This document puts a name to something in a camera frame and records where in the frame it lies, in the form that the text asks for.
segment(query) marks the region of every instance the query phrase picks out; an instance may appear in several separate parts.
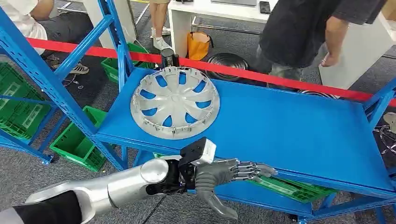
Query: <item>gray carpet floor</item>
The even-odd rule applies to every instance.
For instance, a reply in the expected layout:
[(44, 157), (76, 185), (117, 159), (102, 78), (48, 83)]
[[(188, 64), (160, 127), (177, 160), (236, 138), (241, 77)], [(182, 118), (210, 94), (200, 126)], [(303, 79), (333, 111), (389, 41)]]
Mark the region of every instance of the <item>gray carpet floor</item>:
[[(63, 1), (56, 1), (58, 7), (65, 4)], [(137, 19), (145, 4), (132, 3), (134, 17)], [(81, 4), (73, 3), (69, 9), (83, 10)], [(229, 23), (223, 21), (214, 21), (209, 19), (198, 19), (203, 24), (220, 25), (230, 28), (245, 28), (249, 26), (251, 30), (261, 30), (262, 27), (243, 22)], [(152, 46), (152, 41), (148, 38), (151, 27), (149, 12), (141, 19), (137, 25), (138, 40), (152, 53), (158, 53)], [(233, 33), (232, 38), (225, 39), (227, 32), (209, 29), (200, 29), (212, 36), (215, 42), (215, 48), (212, 49), (208, 56), (219, 52), (229, 52), (240, 55), (245, 58), (249, 64), (253, 64), (255, 60), (255, 50), (258, 42), (258, 36)], [(318, 64), (323, 54), (318, 56), (314, 65)], [(396, 48), (389, 50), (388, 54), (396, 56)], [(9, 61), (6, 58), (0, 58), (1, 61)], [(76, 99), (78, 104), (83, 107), (91, 105), (104, 111), (108, 111), (118, 94), (118, 86), (108, 81), (103, 69), (100, 66), (102, 58), (86, 56), (82, 63), (90, 68), (88, 75), (79, 76), (77, 80), (83, 89), (78, 89), (75, 84), (70, 85), (67, 89)], [(390, 79), (395, 77), (396, 61), (387, 58), (381, 58), (370, 68), (352, 87), (353, 90), (375, 92), (384, 86)], [(304, 70), (304, 81), (320, 84), (320, 74), (317, 67), (312, 66)], [(38, 146), (40, 141), (45, 138), (52, 129), (56, 118), (44, 129), (34, 146)], [(61, 132), (69, 121), (62, 125)], [(129, 150), (129, 161), (132, 164), (136, 151)], [(387, 154), (384, 161), (388, 167), (396, 165), (396, 156)], [(91, 172), (79, 165), (69, 162), (64, 158), (56, 157), (55, 161), (44, 166), (40, 160), (28, 154), (16, 152), (6, 148), (0, 148), (0, 210), (6, 209), (12, 205), (18, 205), (26, 200), (27, 196), (37, 189), (48, 185), (64, 181), (64, 180), (83, 180), (98, 176), (108, 175), (116, 172), (114, 167), (108, 162), (103, 168), (97, 172)], [(333, 204), (339, 204), (352, 200), (356, 195), (348, 192), (340, 192), (337, 194)], [(239, 213), (238, 222), (229, 222), (218, 218), (207, 206), (207, 204), (195, 195), (184, 194), (174, 196), (154, 197), (143, 200), (135, 204), (126, 206), (125, 208), (115, 210), (109, 214), (95, 218), (93, 224), (291, 224), (293, 223), (288, 214), (278, 211), (261, 209), (253, 206), (247, 206), (241, 203), (225, 202), (228, 206), (234, 208)], [(387, 223), (396, 224), (396, 220), (392, 214), (390, 207), (384, 207)], [(365, 212), (357, 212), (354, 214), (345, 214), (338, 217), (328, 218), (310, 222), (312, 224), (375, 224), (375, 213), (373, 210)]]

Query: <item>person's hand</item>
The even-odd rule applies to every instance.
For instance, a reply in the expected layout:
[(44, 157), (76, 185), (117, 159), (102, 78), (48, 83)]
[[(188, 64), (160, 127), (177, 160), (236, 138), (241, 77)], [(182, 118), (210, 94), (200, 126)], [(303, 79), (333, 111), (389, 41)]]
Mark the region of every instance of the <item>person's hand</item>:
[(338, 63), (338, 61), (339, 61), (339, 56), (334, 56), (334, 55), (330, 55), (329, 53), (327, 53), (327, 55), (322, 60), (322, 63), (320, 63), (320, 65), (323, 67), (330, 67), (330, 66), (336, 65)]
[(238, 213), (223, 205), (214, 194), (214, 187), (231, 181), (252, 180), (259, 182), (259, 176), (270, 177), (277, 175), (277, 171), (265, 164), (252, 162), (241, 163), (237, 159), (214, 161), (212, 164), (197, 166), (195, 177), (195, 190), (198, 197), (208, 202), (214, 212), (226, 219), (237, 220)]

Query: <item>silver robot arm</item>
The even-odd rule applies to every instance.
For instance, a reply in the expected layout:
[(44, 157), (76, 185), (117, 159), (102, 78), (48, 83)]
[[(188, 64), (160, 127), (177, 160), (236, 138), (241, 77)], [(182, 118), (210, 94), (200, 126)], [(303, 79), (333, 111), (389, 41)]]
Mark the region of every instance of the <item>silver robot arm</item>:
[(146, 187), (162, 182), (168, 171), (166, 160), (154, 159), (141, 166), (107, 176), (84, 181), (65, 181), (49, 186), (29, 196), (26, 205), (73, 191), (81, 209), (81, 223), (84, 224), (95, 216), (150, 196)]
[(216, 197), (214, 187), (231, 181), (258, 181), (260, 175), (277, 172), (264, 164), (237, 159), (214, 161), (215, 149), (216, 145), (202, 138), (183, 148), (180, 155), (91, 180), (58, 183), (33, 193), (24, 205), (0, 212), (0, 220), (5, 224), (84, 224), (127, 203), (188, 189), (196, 189), (220, 217), (237, 219), (237, 213)]

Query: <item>blue metal shelf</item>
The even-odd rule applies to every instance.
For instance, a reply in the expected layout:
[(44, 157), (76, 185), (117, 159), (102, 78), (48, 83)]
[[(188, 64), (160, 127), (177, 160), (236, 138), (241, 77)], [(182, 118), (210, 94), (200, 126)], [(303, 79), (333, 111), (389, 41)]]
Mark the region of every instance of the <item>blue metal shelf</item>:
[[(141, 155), (142, 150), (179, 154), (182, 147), (207, 136), (218, 146), (217, 157), (264, 162), (277, 168), (283, 178), (368, 195), (311, 212), (310, 205), (292, 202), (242, 182), (217, 188), (217, 193), (225, 199), (298, 214), (301, 223), (396, 203), (396, 180), (389, 178), (372, 135), (373, 127), (395, 97), (396, 79), (363, 104), (214, 81), (221, 107), (213, 125), (193, 138), (159, 139), (142, 131), (129, 109), (133, 90), (144, 75), (153, 71), (133, 67), (113, 0), (98, 0), (98, 3), (103, 20), (68, 56), (56, 74), (1, 8), (0, 46), (118, 170), (128, 168), (127, 147), (141, 150), (138, 163), (149, 158), (148, 154)], [(117, 50), (121, 92), (105, 122), (97, 129), (63, 87), (61, 79), (107, 26)], [(8, 146), (7, 143), (30, 147), (15, 138), (4, 137), (1, 130), (0, 135)], [(108, 143), (121, 145), (121, 157)], [(28, 153), (43, 156), (33, 150)]]
[[(142, 165), (153, 158), (152, 152), (140, 150), (136, 156), (134, 166)], [(233, 182), (216, 187), (215, 192), (217, 196), (224, 200), (247, 203), (303, 217), (313, 217), (311, 203), (298, 202), (252, 183)]]
[(31, 147), (31, 144), (37, 139), (37, 137), (40, 135), (41, 131), (45, 128), (47, 123), (54, 116), (55, 112), (59, 111), (57, 105), (55, 103), (53, 103), (52, 101), (40, 101), (40, 100), (33, 100), (33, 99), (27, 99), (27, 98), (3, 96), (3, 95), (0, 95), (0, 98), (8, 98), (11, 100), (18, 100), (18, 101), (27, 101), (27, 102), (31, 102), (31, 103), (47, 104), (47, 105), (51, 106), (51, 110), (44, 116), (44, 118), (42, 119), (41, 123), (37, 127), (37, 130), (33, 134), (31, 139), (29, 139), (29, 140), (17, 139), (15, 137), (5, 133), (4, 131), (1, 131), (1, 133), (0, 133), (0, 146), (13, 148), (18, 151), (30, 153), (30, 154), (42, 159), (43, 164), (49, 164), (53, 158), (53, 155), (45, 155), (42, 152), (47, 148), (51, 139), (57, 133), (60, 126), (63, 124), (63, 122), (67, 118), (67, 116), (63, 115), (58, 120), (58, 122), (54, 125), (54, 127), (52, 128), (50, 133), (47, 135), (47, 137), (44, 139), (44, 141), (40, 144), (40, 147), (38, 149), (34, 149)]
[(141, 130), (129, 107), (139, 81), (151, 72), (135, 68), (99, 128), (98, 139), (179, 154), (182, 147), (205, 136), (216, 143), (220, 158), (263, 162), (292, 180), (396, 196), (362, 104), (213, 80), (221, 97), (214, 123), (195, 137), (164, 140)]

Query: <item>red barrier rope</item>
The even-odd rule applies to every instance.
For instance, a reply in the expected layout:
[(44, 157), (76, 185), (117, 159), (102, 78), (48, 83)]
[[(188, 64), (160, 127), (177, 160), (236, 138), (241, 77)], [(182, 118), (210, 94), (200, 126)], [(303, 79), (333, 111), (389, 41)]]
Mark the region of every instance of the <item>red barrier rope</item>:
[[(33, 39), (33, 38), (27, 38), (27, 40), (35, 48), (43, 48), (53, 51), (72, 52), (77, 47), (77, 44), (73, 44), (73, 43), (46, 41), (46, 40)], [(86, 55), (117, 58), (117, 52), (114, 49), (107, 49), (100, 47), (89, 48), (89, 50), (86, 52)], [(136, 52), (130, 52), (130, 55), (135, 61), (161, 63), (160, 55), (144, 54), (144, 53), (136, 53)], [(364, 92), (343, 90), (339, 88), (323, 86), (313, 83), (300, 82), (296, 80), (270, 76), (253, 71), (231, 68), (223, 65), (216, 65), (201, 61), (193, 61), (187, 58), (179, 58), (179, 62), (180, 62), (180, 66), (191, 67), (201, 70), (210, 70), (227, 75), (243, 77), (247, 79), (287, 86), (301, 90), (322, 92), (322, 93), (332, 94), (335, 96), (340, 96), (343, 98), (348, 98), (358, 101), (368, 100), (372, 96), (372, 94), (368, 94)], [(389, 105), (396, 107), (396, 100), (395, 99), (392, 100)]]

